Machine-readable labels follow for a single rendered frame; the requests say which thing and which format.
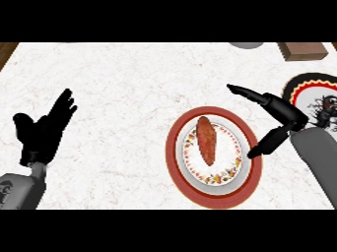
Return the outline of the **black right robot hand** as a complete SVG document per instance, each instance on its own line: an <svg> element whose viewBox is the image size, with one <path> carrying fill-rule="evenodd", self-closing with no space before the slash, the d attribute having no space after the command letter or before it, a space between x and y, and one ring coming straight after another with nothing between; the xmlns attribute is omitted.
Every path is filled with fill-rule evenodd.
<svg viewBox="0 0 337 252"><path fill-rule="evenodd" d="M303 128L308 123L308 116L274 94L259 94L250 89L235 85L226 85L226 87L235 95L241 95L256 102L272 117L283 123L278 128L269 131L259 144L252 148L247 154L249 158L255 158L261 155L269 155L289 138L289 132L298 132Z"/></svg>

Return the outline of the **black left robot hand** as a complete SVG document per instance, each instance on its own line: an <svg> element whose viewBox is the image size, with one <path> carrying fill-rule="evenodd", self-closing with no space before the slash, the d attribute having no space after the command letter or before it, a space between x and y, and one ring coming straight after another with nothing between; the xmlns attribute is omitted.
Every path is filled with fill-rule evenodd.
<svg viewBox="0 0 337 252"><path fill-rule="evenodd" d="M24 144L21 165L40 162L49 164L55 158L62 132L77 110L71 89L67 89L53 104L50 112L38 121L27 113L16 113L13 122L18 140Z"/></svg>

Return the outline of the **black-rimmed dragon plate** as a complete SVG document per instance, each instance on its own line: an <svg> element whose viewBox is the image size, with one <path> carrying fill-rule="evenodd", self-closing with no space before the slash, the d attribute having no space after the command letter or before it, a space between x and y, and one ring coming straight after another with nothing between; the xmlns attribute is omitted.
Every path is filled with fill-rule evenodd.
<svg viewBox="0 0 337 252"><path fill-rule="evenodd" d="M286 84L283 99L308 116L306 128L323 128L337 142L337 77L323 73L299 74Z"/></svg>

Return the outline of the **reddish-brown sweet potato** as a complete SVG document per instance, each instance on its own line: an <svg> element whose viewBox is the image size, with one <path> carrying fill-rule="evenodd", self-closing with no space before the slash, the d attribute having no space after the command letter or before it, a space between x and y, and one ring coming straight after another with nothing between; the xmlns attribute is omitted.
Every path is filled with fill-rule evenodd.
<svg viewBox="0 0 337 252"><path fill-rule="evenodd" d="M216 131L210 120L201 116L197 125L198 146L203 159L207 165L215 163Z"/></svg>

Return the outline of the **red-rimmed floral plate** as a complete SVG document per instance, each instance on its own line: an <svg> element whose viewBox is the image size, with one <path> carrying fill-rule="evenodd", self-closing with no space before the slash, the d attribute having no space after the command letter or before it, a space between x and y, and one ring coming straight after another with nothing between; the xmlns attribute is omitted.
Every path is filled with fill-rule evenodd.
<svg viewBox="0 0 337 252"><path fill-rule="evenodd" d="M252 196L262 158L250 159L256 136L224 108L203 106L178 119L166 141L166 162L175 184L192 202L228 209Z"/></svg>

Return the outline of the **brown wooden block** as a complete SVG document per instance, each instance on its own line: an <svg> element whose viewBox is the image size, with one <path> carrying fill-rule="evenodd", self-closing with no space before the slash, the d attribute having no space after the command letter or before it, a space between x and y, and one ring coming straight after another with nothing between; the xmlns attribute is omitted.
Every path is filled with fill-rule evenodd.
<svg viewBox="0 0 337 252"><path fill-rule="evenodd" d="M321 60L329 54L321 42L280 42L278 46L287 61Z"/></svg>

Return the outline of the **grey round object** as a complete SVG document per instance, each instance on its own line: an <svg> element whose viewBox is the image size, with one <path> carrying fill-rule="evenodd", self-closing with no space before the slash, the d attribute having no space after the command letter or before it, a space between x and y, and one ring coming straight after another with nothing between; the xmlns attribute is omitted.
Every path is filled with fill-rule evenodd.
<svg viewBox="0 0 337 252"><path fill-rule="evenodd" d="M255 49L263 45L263 42L231 42L229 44L241 49Z"/></svg>

